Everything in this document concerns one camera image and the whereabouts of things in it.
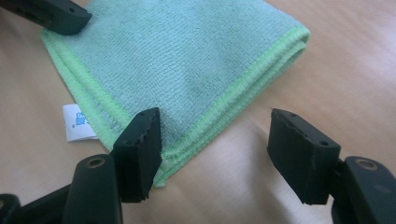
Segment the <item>wood grain surface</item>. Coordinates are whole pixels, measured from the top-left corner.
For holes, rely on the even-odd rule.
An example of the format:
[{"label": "wood grain surface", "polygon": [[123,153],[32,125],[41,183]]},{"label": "wood grain surface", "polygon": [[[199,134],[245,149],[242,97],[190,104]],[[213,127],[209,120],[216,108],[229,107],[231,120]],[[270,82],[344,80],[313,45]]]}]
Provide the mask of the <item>wood grain surface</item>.
[{"label": "wood grain surface", "polygon": [[[301,204],[271,163],[273,107],[329,135],[342,159],[371,158],[396,174],[396,2],[268,2],[310,29],[307,50],[166,187],[124,204],[124,223],[332,223],[332,198]],[[40,29],[0,8],[0,193],[22,204],[69,184],[80,160],[106,152],[97,140],[66,143],[62,105],[74,101]]]}]

